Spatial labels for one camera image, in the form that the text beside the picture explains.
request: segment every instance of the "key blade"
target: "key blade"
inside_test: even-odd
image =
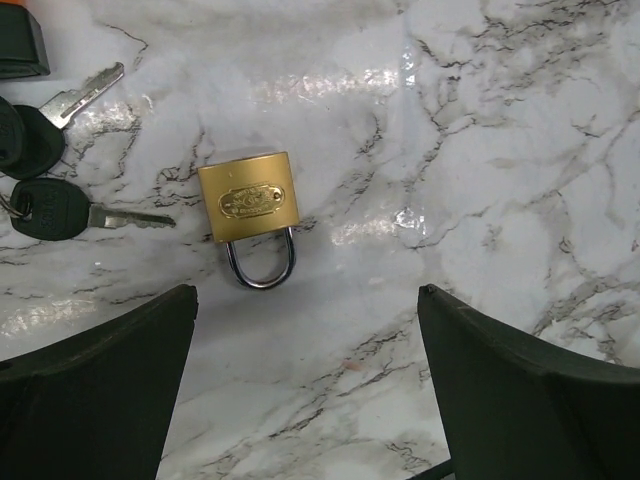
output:
[[[124,77],[124,65],[116,63],[89,81],[80,90],[61,92],[41,108],[40,112],[59,129],[66,127],[80,110],[109,90]]]
[[[116,229],[126,225],[135,225],[138,228],[164,228],[175,227],[176,222],[173,218],[164,215],[121,212],[104,208],[101,205],[91,205],[89,227]]]

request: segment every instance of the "black key head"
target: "black key head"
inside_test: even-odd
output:
[[[25,126],[16,109],[0,97],[0,170],[15,165],[23,156]]]
[[[89,198],[75,185],[55,178],[18,183],[11,206],[24,218],[12,218],[18,232],[38,240],[61,241],[80,235],[89,223]]]
[[[60,161],[66,147],[64,132],[53,125],[40,110],[16,105],[26,132],[24,151],[20,160],[0,170],[16,180],[35,178],[48,172]]]

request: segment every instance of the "white marble countertop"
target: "white marble countertop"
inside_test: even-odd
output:
[[[0,214],[0,355],[196,285],[159,480],[404,480],[446,460],[415,313],[426,283],[640,366],[638,2],[31,8],[54,71],[3,97],[40,105],[127,68],[50,175],[178,226],[44,243]],[[195,168],[265,150],[289,152],[304,220],[291,280],[255,293],[211,242]],[[240,249],[256,274],[277,261],[262,240]]]

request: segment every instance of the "car key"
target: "car key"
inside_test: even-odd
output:
[[[24,145],[19,160],[9,165],[0,163],[0,171],[16,180],[25,180],[50,170],[60,161],[66,147],[63,129],[78,112],[123,76],[124,65],[116,63],[91,78],[80,90],[61,92],[39,109],[27,105],[14,105],[13,108],[22,120]],[[14,122],[13,125],[17,131],[17,123]],[[14,135],[13,138],[17,139],[19,135]],[[15,147],[9,154],[11,159],[14,159],[15,152],[19,151],[19,148]]]
[[[92,204],[77,186],[56,178],[19,182],[11,194],[11,224],[18,232],[38,240],[69,240],[87,227],[175,227],[171,217],[110,210]]]
[[[24,123],[9,102],[0,97],[0,168],[15,165],[24,153]]]

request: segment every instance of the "padlock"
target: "padlock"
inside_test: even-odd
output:
[[[227,247],[229,264],[248,288],[268,290],[286,281],[296,264],[292,227],[300,222],[289,155],[286,152],[234,160],[198,169],[216,243]],[[274,278],[249,278],[238,261],[233,242],[284,231],[287,265]]]

